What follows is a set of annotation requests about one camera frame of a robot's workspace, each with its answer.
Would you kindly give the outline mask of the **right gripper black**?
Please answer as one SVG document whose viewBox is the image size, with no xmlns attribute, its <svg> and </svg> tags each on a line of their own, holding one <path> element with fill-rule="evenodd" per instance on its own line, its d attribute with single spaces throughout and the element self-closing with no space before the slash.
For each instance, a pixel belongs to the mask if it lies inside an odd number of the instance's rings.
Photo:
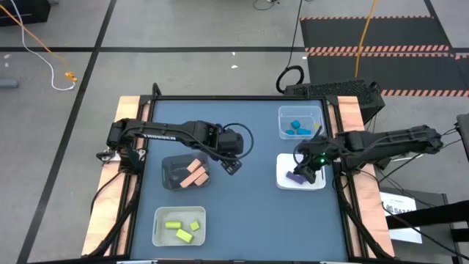
<svg viewBox="0 0 469 264">
<path fill-rule="evenodd" d="M 295 175 L 302 175 L 310 183 L 316 182 L 316 171 L 333 162 L 333 147 L 325 137 L 301 141 L 294 148 Z"/>
</svg>

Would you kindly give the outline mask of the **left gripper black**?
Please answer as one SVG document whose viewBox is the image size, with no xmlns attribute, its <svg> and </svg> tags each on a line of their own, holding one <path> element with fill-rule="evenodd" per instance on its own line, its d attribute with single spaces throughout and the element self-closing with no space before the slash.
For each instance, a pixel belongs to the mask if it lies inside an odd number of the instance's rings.
<svg viewBox="0 0 469 264">
<path fill-rule="evenodd" d="M 225 131 L 218 135 L 215 152 L 219 154 L 223 160 L 226 160 L 221 162 L 221 166 L 229 175 L 232 175 L 233 172 L 237 172 L 241 168 L 242 163 L 239 159 L 239 155 L 241 155 L 243 151 L 244 140 L 239 133 Z"/>
</svg>

